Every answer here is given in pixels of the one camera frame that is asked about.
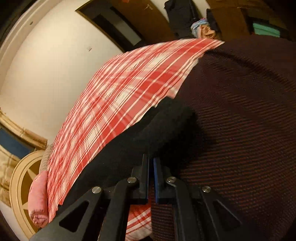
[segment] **red checkered fabric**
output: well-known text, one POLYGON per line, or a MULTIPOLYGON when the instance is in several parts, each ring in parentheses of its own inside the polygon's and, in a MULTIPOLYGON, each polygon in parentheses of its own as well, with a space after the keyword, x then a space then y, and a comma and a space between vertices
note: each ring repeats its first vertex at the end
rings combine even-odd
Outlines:
MULTIPOLYGON (((99 151, 165 96, 175 97, 198 58, 222 43, 183 39, 150 45, 112 58, 95 73, 54 141, 48 161, 49 221, 99 151)), ((131 207, 126 240, 151 234, 150 208, 131 207)))

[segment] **wooden door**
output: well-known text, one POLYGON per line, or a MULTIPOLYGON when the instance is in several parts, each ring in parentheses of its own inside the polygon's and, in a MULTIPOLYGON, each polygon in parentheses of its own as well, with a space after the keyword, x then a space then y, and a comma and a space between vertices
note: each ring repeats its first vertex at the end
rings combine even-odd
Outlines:
POLYGON ((150 0, 111 0, 111 3, 142 34, 147 44, 175 39, 168 21, 150 0))
POLYGON ((222 40, 229 41, 250 35, 245 13, 241 8, 216 8, 212 9, 212 13, 221 30, 222 40))

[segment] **window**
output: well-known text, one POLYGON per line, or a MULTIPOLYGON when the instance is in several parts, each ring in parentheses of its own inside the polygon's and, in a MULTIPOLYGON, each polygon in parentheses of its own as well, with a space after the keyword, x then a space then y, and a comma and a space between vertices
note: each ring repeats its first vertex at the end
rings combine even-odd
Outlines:
POLYGON ((11 154, 22 159, 35 150, 35 147, 27 144, 0 124, 0 145, 11 154))

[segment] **tan fabric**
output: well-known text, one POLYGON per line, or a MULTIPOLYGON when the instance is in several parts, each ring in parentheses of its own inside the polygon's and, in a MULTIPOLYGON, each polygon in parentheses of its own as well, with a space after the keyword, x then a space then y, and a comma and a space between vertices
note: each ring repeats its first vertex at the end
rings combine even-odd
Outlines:
POLYGON ((48 145, 46 147, 46 150, 45 150, 43 157, 41 159, 39 173, 41 173, 42 171, 47 171, 47 163, 48 163, 48 159, 50 157, 50 154, 52 153, 52 147, 53 147, 53 144, 48 145))
POLYGON ((12 172, 20 159, 0 145, 0 200, 10 205, 9 185, 12 172))
POLYGON ((210 26, 203 24, 199 26, 198 29, 199 38, 214 39, 216 37, 216 32, 210 28, 210 26))
POLYGON ((27 141, 34 147, 37 147, 38 149, 45 149, 47 145, 47 139, 25 129, 20 126, 18 126, 16 123, 14 123, 11 119, 9 119, 0 109, 0 123, 6 127, 8 130, 10 130, 13 134, 16 136, 22 138, 23 140, 27 141))

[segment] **wooden wheel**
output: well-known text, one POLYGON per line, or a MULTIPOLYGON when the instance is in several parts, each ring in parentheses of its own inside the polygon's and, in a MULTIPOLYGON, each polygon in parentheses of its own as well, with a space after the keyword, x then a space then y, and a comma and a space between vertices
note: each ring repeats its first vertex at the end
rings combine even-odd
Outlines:
POLYGON ((44 150, 35 151, 20 160, 12 173, 9 187, 11 208, 28 239, 38 231, 29 217, 28 195, 33 179, 39 173, 43 154, 44 150))

